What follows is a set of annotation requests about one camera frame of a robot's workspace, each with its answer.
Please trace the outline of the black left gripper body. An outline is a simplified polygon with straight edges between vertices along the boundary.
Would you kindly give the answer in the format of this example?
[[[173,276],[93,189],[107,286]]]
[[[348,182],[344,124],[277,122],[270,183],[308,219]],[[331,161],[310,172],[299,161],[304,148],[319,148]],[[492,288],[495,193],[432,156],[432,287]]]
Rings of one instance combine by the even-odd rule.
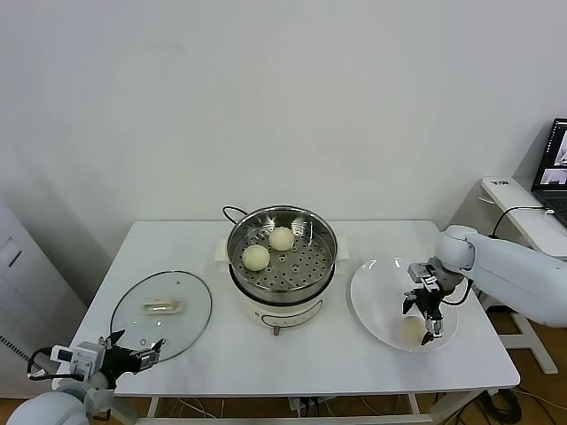
[[[102,374],[109,388],[115,388],[118,379],[126,373],[137,374],[141,371],[141,360],[128,348],[114,346],[105,351]]]

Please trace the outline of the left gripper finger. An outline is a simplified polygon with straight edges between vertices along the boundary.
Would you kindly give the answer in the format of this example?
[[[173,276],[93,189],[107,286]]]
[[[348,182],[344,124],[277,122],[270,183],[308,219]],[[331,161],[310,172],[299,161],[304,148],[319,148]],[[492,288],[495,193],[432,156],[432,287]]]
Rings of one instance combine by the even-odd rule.
[[[107,337],[101,336],[98,339],[98,344],[105,349],[105,352],[120,352],[123,350],[123,347],[119,346],[118,342],[123,337],[124,333],[125,330],[121,329],[118,331],[113,331]]]
[[[137,352],[137,358],[140,360],[140,367],[153,367],[159,362],[159,355],[163,343],[165,343],[165,339],[161,338],[150,348],[146,348]]]

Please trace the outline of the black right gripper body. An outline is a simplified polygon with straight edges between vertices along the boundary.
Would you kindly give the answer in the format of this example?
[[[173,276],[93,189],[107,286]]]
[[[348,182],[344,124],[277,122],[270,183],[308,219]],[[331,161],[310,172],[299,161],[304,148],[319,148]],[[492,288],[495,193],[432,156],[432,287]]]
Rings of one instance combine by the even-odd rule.
[[[436,279],[422,282],[420,286],[412,290],[412,293],[415,296],[415,304],[425,319],[443,318],[439,306],[445,292]]]

